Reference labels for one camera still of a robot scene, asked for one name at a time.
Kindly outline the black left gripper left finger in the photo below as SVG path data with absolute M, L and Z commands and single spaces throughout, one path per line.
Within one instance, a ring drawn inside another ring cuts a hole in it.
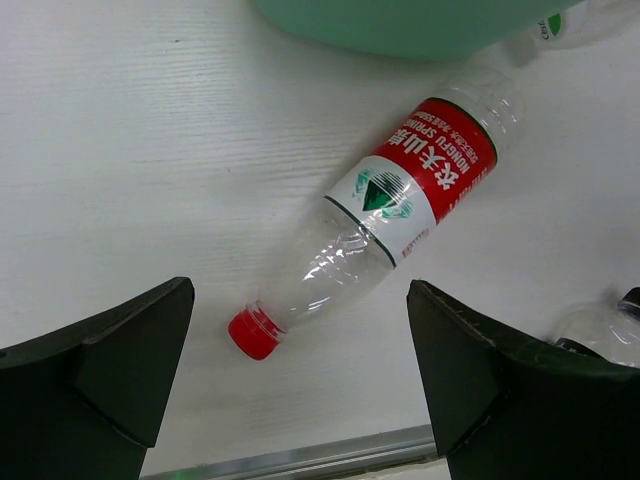
M 195 289 L 176 277 L 1 351 L 4 479 L 136 479 L 156 445 Z

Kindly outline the red label water bottle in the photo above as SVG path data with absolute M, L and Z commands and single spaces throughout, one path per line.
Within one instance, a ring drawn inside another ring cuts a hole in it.
M 256 299 L 229 322 L 231 340 L 262 360 L 291 329 L 369 294 L 496 167 L 521 118 L 506 75 L 451 78 L 286 235 Z

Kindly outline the green label clear bottle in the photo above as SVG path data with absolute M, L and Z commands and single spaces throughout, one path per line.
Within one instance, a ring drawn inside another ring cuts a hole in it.
M 588 46 L 638 22 L 638 1 L 580 1 L 504 40 L 501 48 L 511 63 L 524 66 L 544 51 Z

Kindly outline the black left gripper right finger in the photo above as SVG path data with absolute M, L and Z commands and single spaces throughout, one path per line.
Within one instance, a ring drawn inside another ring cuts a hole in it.
M 567 350 L 413 281 L 407 308 L 454 479 L 635 479 L 639 372 Z

